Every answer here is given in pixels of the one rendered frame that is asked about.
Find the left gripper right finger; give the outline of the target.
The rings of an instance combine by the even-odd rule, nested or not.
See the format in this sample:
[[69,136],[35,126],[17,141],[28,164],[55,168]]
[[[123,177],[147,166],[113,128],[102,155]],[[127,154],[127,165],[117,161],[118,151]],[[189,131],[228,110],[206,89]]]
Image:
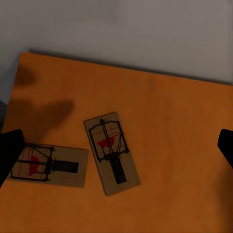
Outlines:
[[233,131],[222,129],[217,145],[233,168]]

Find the mousetrap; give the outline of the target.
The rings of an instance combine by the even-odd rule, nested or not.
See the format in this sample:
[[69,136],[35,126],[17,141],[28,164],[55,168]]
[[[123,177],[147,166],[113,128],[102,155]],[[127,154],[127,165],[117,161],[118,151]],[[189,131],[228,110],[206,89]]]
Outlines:
[[25,143],[5,180],[84,187],[88,150]]
[[85,125],[106,195],[141,185],[118,112],[86,121]]

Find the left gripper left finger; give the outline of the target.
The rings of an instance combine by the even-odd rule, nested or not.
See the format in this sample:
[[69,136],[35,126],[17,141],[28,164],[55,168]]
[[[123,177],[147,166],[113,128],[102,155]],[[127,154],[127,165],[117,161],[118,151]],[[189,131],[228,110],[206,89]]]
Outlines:
[[0,187],[24,149],[22,130],[0,134]]

